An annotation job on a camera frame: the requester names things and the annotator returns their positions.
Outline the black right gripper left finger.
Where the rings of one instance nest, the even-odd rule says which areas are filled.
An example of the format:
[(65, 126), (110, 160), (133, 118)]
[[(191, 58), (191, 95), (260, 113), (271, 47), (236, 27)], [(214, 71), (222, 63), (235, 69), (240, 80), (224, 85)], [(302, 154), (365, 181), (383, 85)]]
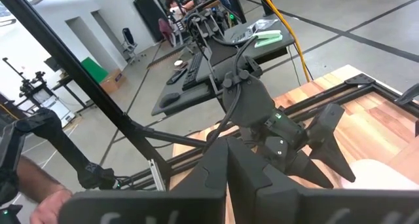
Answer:
[(67, 201), (64, 224), (220, 224), (225, 221), (228, 147), (218, 139), (170, 191), (85, 191)]

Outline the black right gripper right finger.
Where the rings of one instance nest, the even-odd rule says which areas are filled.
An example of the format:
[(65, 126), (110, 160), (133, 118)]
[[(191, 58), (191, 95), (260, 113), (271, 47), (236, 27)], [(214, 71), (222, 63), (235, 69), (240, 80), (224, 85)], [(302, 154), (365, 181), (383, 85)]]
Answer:
[(311, 189), (240, 140), (228, 141), (228, 187), (237, 223), (417, 223), (418, 192)]

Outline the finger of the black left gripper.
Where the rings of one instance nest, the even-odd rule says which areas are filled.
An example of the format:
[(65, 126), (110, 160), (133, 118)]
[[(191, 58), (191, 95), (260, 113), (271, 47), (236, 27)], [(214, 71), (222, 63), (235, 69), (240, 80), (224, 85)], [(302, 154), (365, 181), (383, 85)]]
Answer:
[(292, 151), (287, 156), (287, 175), (300, 177), (326, 189), (334, 187), (326, 175), (303, 151)]
[(322, 161), (347, 181), (354, 182), (355, 175), (340, 150), (334, 131), (342, 118), (344, 109), (335, 103), (327, 104), (306, 129), (311, 148), (309, 157)]

